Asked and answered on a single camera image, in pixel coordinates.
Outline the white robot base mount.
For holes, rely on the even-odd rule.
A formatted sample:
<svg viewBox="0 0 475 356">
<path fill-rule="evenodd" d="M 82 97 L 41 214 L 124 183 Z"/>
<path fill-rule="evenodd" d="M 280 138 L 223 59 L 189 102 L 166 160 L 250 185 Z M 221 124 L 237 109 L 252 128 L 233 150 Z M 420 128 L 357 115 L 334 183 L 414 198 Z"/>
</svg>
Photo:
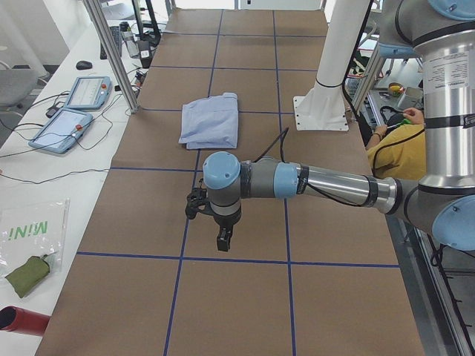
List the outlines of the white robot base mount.
<svg viewBox="0 0 475 356">
<path fill-rule="evenodd" d="M 370 0 L 335 3 L 315 84 L 306 96 L 293 98 L 297 130 L 349 130 L 343 96 L 345 76 L 371 7 Z"/>
</svg>

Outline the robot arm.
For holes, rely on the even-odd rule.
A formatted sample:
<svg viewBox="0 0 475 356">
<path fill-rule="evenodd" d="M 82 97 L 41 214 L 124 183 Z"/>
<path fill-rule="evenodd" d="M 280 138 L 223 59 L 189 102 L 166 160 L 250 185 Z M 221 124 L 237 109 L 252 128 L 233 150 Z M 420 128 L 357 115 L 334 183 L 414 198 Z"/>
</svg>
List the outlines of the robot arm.
<svg viewBox="0 0 475 356">
<path fill-rule="evenodd" d="M 474 3 L 386 1 L 380 46 L 413 48 L 423 62 L 426 172 L 418 181 L 331 171 L 271 157 L 217 152 L 203 165 L 203 213 L 228 251 L 246 198 L 323 196 L 395 215 L 461 251 L 474 249 Z"/>
</svg>

